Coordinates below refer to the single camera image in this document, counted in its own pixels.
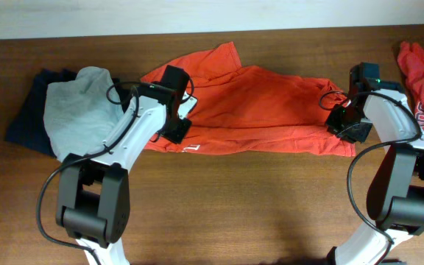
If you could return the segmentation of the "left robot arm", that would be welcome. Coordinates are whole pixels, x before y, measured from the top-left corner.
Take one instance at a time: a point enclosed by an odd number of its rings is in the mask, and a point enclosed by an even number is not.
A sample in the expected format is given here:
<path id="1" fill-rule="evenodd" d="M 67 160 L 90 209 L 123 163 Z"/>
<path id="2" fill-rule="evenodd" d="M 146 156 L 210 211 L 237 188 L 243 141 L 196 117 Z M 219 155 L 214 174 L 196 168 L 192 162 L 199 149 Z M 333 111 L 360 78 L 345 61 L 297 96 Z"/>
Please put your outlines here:
<path id="1" fill-rule="evenodd" d="M 105 143 L 87 155 L 68 155 L 60 175 L 57 225 L 75 239 L 90 264 L 127 264 L 121 236 L 130 216 L 129 172 L 149 141 L 180 144 L 197 99 L 185 70 L 167 66 L 154 82 L 137 82 L 127 111 Z"/>

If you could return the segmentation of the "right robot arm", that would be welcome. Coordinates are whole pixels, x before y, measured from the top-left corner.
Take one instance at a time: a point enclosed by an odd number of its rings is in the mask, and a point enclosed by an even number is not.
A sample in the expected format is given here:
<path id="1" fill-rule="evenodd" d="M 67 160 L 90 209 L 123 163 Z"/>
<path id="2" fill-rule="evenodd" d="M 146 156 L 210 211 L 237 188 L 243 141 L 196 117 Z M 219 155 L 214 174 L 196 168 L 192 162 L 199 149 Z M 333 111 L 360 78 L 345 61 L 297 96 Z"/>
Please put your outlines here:
<path id="1" fill-rule="evenodd" d="M 360 63 L 350 70 L 346 98 L 329 108 L 328 132 L 349 142 L 363 143 L 376 130 L 380 143 L 354 157 L 347 170 L 350 204 L 362 220 L 357 231 L 327 255 L 329 264 L 387 264 L 400 243 L 424 232 L 424 131 L 408 106 L 398 82 L 383 81 L 379 67 Z M 367 192 L 367 213 L 353 199 L 356 163 L 368 152 L 386 152 Z"/>

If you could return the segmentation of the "orange printed t-shirt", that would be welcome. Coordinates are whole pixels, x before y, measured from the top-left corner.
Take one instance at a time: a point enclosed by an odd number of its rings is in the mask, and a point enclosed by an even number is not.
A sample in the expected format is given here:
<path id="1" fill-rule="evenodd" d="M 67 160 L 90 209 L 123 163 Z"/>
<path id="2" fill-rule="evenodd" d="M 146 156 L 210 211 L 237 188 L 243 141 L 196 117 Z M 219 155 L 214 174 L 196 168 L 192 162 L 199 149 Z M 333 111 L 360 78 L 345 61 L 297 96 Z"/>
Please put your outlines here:
<path id="1" fill-rule="evenodd" d="M 354 144 L 327 131 L 325 107 L 344 96 L 326 78 L 277 74 L 243 66 L 234 43 L 170 61 L 193 82 L 197 106 L 188 114 L 192 126 L 181 144 L 165 138 L 146 148 L 157 152 L 228 155 L 237 152 L 308 152 L 352 157 Z"/>

